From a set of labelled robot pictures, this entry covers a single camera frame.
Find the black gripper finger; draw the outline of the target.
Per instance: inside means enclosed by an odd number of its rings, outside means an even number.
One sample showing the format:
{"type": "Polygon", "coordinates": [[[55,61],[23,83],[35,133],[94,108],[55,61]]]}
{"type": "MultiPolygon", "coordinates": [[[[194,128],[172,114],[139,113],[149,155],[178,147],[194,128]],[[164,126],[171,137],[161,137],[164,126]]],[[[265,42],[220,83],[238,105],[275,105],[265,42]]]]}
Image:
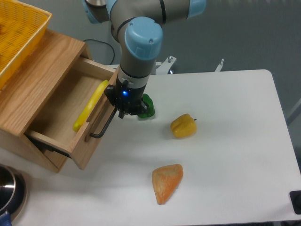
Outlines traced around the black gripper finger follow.
{"type": "Polygon", "coordinates": [[[149,109],[149,105],[142,99],[138,103],[129,102],[122,100],[121,105],[118,107],[119,114],[118,117],[123,119],[126,114],[129,115],[139,115],[146,113],[149,109]]]}
{"type": "Polygon", "coordinates": [[[109,100],[110,104],[112,106],[116,106],[117,96],[116,96],[115,86],[114,85],[108,85],[104,90],[104,94],[106,95],[106,97],[109,100]]]}

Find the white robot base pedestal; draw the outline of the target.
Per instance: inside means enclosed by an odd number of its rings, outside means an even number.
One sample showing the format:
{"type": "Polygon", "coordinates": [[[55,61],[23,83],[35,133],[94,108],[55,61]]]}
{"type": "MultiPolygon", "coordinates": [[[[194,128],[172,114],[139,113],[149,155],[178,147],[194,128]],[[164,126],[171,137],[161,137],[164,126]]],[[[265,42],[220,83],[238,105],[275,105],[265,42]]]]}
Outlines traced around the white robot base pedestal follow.
{"type": "Polygon", "coordinates": [[[142,79],[153,74],[156,58],[161,51],[163,31],[147,17],[137,17],[120,30],[111,27],[114,39],[120,44],[119,77],[142,79]]]}

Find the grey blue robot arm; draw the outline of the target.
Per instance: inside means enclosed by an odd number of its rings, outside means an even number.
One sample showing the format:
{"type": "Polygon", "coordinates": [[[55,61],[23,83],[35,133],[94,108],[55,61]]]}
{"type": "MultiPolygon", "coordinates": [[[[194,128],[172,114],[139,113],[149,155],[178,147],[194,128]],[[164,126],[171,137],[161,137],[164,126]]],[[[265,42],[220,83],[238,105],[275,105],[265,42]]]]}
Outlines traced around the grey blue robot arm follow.
{"type": "Polygon", "coordinates": [[[111,33],[121,47],[115,85],[104,93],[111,105],[124,115],[146,113],[143,93],[161,51],[162,25],[202,14],[205,0],[84,0],[91,23],[111,23],[111,33]]]}

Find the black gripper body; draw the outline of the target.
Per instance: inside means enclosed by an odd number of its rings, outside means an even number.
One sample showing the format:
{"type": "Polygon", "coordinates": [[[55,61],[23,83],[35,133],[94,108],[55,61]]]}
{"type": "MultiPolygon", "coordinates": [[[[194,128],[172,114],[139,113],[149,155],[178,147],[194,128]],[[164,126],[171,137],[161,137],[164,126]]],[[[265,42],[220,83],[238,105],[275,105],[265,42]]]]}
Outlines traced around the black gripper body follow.
{"type": "Polygon", "coordinates": [[[116,90],[116,108],[121,105],[121,101],[129,101],[138,103],[141,99],[143,100],[143,94],[146,86],[140,88],[130,88],[127,83],[116,82],[115,90],[116,90]]]}

